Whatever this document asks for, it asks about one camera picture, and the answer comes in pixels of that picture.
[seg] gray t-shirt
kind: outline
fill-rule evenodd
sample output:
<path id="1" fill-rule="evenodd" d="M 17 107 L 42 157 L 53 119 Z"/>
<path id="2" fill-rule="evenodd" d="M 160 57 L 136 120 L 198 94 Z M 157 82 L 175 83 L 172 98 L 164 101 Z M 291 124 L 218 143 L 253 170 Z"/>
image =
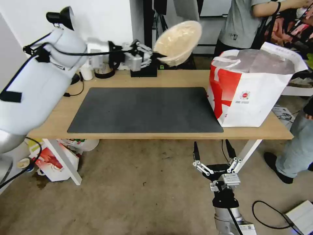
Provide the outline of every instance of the gray t-shirt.
<path id="1" fill-rule="evenodd" d="M 228 46 L 250 48 L 261 21 L 252 15 L 252 6 L 266 2 L 270 0 L 232 0 L 218 39 Z"/>

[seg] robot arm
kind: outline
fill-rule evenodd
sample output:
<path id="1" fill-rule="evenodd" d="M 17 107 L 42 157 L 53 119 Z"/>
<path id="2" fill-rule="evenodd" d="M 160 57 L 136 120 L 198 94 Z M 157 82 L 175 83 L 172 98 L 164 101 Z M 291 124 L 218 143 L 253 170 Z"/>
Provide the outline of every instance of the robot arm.
<path id="1" fill-rule="evenodd" d="M 16 148 L 45 122 L 87 60 L 91 70 L 107 60 L 112 66 L 124 62 L 139 71 L 153 58 L 164 57 L 137 40 L 123 46 L 104 45 L 86 44 L 74 31 L 56 28 L 23 48 L 31 57 L 0 93 L 0 153 Z"/>
<path id="2" fill-rule="evenodd" d="M 210 188 L 214 192 L 212 203 L 215 208 L 215 224 L 219 234 L 256 235 L 254 225 L 245 221 L 240 214 L 239 202 L 233 192 L 240 184 L 236 169 L 241 159 L 236 158 L 234 149 L 227 148 L 227 150 L 233 157 L 229 164 L 205 166 L 200 162 L 200 154 L 195 142 L 193 166 L 211 181 Z"/>

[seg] wooden table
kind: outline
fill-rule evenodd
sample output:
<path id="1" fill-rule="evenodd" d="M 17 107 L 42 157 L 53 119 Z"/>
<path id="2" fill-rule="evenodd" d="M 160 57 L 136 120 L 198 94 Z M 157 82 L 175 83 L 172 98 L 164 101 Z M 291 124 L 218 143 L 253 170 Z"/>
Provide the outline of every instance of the wooden table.
<path id="1" fill-rule="evenodd" d="M 81 177 L 64 155 L 55 139 L 247 139 L 249 140 L 238 158 L 242 159 L 242 168 L 263 139 L 292 139 L 292 134 L 270 113 L 264 123 L 258 127 L 228 127 L 223 133 L 67 133 L 82 101 L 91 87 L 208 87 L 209 70 L 160 70 L 158 77 L 131 78 L 129 71 L 117 71 L 109 79 L 85 81 L 82 94 L 63 97 L 52 111 L 46 122 L 29 133 L 31 138 L 43 138 L 47 146 L 56 155 L 60 163 L 79 185 Z M 76 94 L 82 89 L 82 83 L 72 85 L 68 92 Z"/>

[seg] black desk mat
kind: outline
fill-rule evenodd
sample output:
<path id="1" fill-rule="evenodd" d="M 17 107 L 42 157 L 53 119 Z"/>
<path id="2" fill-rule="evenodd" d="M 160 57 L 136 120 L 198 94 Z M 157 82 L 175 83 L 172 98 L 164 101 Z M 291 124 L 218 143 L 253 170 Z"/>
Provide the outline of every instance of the black desk mat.
<path id="1" fill-rule="evenodd" d="M 203 87 L 94 87 L 67 132 L 205 133 L 223 128 Z"/>

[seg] logo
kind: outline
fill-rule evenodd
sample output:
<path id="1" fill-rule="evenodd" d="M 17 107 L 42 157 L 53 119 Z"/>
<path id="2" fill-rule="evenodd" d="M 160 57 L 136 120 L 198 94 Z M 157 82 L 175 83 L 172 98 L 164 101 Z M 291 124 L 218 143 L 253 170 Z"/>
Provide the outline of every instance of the logo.
<path id="1" fill-rule="evenodd" d="M 229 36 L 230 36 L 234 41 L 236 41 L 237 38 L 238 38 L 238 34 L 229 34 Z"/>
<path id="2" fill-rule="evenodd" d="M 240 99 L 242 100 L 248 100 L 250 96 L 250 92 L 249 91 L 244 91 L 241 93 Z"/>

